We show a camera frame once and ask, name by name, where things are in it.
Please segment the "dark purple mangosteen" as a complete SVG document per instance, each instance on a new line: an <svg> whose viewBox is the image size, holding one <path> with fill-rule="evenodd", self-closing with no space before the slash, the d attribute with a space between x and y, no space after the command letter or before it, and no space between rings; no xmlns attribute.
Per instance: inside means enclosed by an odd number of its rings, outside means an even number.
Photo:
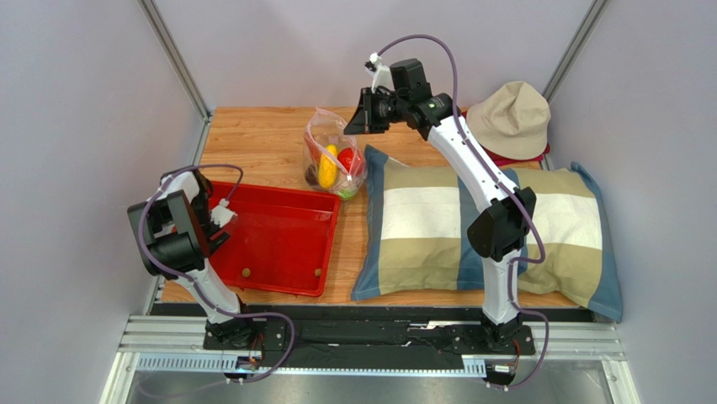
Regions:
<svg viewBox="0 0 717 404"><path fill-rule="evenodd" d="M306 182L311 187L317 187L319 185L316 168L314 166L308 167L305 170L304 176L305 176Z"/></svg>

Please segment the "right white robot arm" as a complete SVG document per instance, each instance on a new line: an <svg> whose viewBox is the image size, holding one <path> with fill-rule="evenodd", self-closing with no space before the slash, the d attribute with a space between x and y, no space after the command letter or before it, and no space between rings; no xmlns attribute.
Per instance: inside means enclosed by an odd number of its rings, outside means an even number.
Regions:
<svg viewBox="0 0 717 404"><path fill-rule="evenodd" d="M512 347L523 325L514 300L514 265L532 223L534 191L520 189L490 160L453 99L433 93L418 59L387 66L373 54L364 66L372 83L362 88L345 134L382 134L395 123L405 123L449 162L479 213L467 228L467 239L482 262L482 341L494 351Z"/></svg>

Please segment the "plaid blue beige pillow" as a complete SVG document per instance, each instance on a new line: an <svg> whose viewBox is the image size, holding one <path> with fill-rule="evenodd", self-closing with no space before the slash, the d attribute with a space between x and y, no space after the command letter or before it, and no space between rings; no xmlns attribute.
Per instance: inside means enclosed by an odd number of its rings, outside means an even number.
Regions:
<svg viewBox="0 0 717 404"><path fill-rule="evenodd" d="M468 227L475 203L450 167L410 167L366 146L367 251L353 286L355 301L403 290L481 290L481 257ZM579 163L555 171L505 168L537 196L517 268L517 286L560 292L620 322L624 308L607 214L598 183Z"/></svg>

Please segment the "yellow mango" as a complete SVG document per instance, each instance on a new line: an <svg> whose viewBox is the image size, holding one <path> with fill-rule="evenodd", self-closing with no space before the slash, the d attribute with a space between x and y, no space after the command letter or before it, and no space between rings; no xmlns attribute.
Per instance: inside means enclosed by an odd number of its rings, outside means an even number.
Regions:
<svg viewBox="0 0 717 404"><path fill-rule="evenodd" d="M322 153L319 161L317 177L319 186L323 189L330 189L337 181L338 168L332 157L337 157L338 149L334 144L326 146L326 153Z"/></svg>

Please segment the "white green cauliflower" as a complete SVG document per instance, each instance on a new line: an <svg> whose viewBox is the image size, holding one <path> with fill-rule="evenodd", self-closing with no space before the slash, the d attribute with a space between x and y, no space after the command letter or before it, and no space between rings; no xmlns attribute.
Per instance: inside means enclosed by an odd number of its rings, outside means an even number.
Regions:
<svg viewBox="0 0 717 404"><path fill-rule="evenodd" d="M337 195L341 200L350 200L353 197L355 197L359 193L360 187L347 187L342 189L337 189L335 192L335 195Z"/></svg>

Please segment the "orange carrot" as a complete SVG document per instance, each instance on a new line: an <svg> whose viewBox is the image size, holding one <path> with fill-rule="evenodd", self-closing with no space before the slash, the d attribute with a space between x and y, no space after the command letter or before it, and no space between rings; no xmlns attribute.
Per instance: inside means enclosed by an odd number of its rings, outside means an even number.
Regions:
<svg viewBox="0 0 717 404"><path fill-rule="evenodd" d="M322 156L322 146L316 139L306 132L303 136L306 146L306 151L313 164L317 164Z"/></svg>

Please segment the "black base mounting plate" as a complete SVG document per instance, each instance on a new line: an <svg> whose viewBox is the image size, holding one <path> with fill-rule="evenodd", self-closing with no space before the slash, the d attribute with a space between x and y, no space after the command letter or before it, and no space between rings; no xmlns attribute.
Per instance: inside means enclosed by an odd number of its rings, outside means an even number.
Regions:
<svg viewBox="0 0 717 404"><path fill-rule="evenodd" d="M511 364L538 352L526 325L512 347L488 349L481 338L479 308L253 305L249 310L272 315L253 320L258 338L249 348L267 366L286 354L283 369L448 370L461 368L464 355L496 356ZM197 304L158 304L150 313L197 317L204 348L239 349L210 337Z"/></svg>

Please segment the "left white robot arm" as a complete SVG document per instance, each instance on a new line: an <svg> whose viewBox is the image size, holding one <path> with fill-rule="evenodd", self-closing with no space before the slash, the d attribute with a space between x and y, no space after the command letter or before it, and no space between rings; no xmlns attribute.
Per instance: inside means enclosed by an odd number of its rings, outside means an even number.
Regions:
<svg viewBox="0 0 717 404"><path fill-rule="evenodd" d="M258 338L255 324L210 265L211 255L230 238L225 227L235 213L210 205L213 186L195 167L163 174L157 192L127 210L147 272L175 281L195 298L217 343L249 348Z"/></svg>

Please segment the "aluminium frame rail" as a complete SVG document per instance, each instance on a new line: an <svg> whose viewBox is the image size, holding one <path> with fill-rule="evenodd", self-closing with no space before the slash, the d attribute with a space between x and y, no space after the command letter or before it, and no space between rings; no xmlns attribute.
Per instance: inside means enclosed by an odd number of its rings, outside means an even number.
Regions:
<svg viewBox="0 0 717 404"><path fill-rule="evenodd" d="M501 342L476 307L252 310L254 335L238 344L219 341L195 304L131 316L101 402L639 401L617 327L583 309L536 309Z"/></svg>

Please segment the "red plastic tray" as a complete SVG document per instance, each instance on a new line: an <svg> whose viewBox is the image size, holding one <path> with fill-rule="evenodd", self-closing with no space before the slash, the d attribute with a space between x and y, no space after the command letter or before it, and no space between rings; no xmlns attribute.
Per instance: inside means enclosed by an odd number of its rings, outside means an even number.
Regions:
<svg viewBox="0 0 717 404"><path fill-rule="evenodd" d="M228 286L317 297L325 289L341 200L329 193L215 182L210 205L228 198L231 238L210 257ZM251 276L242 277L244 268ZM321 277L315 270L322 269Z"/></svg>

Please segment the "red folded cloth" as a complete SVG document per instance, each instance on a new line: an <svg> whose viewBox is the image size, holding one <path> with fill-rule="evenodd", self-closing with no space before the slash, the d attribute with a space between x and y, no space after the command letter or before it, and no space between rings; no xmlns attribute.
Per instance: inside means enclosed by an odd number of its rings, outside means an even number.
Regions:
<svg viewBox="0 0 717 404"><path fill-rule="evenodd" d="M544 160L544 155L546 153L550 152L550 144L547 143L544 151L541 154L539 154L538 156L530 158L530 159L518 160L518 159L512 159L509 157L504 157L502 155L496 154L495 152L489 150L482 143L481 143L481 147L485 150L487 156L498 166L506 166L506 165L510 165L510 164L517 164L517 163L524 163L524 162L541 162Z"/></svg>

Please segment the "clear zip top bag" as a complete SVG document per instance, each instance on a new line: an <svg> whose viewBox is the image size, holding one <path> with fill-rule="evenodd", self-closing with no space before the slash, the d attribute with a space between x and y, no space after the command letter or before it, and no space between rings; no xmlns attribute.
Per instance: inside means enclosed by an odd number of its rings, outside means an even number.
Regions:
<svg viewBox="0 0 717 404"><path fill-rule="evenodd" d="M353 136L344 134L347 122L325 109L316 109L303 134L305 182L315 190L352 199L368 175L363 152Z"/></svg>

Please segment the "red yellow apple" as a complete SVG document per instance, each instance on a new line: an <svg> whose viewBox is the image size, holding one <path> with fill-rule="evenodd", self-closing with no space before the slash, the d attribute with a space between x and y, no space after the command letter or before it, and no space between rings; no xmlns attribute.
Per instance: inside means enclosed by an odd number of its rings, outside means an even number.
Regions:
<svg viewBox="0 0 717 404"><path fill-rule="evenodd" d="M350 147L344 148L338 153L337 159L346 169L348 175L358 176L365 169L364 157L359 150Z"/></svg>

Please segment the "beige bucket hat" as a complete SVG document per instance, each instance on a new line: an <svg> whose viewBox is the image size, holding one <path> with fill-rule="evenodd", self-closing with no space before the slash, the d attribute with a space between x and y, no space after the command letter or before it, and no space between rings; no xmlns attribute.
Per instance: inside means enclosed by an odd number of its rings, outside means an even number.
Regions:
<svg viewBox="0 0 717 404"><path fill-rule="evenodd" d="M525 81L503 84L465 114L468 129L479 144L518 160L536 157L544 151L550 119L547 100Z"/></svg>

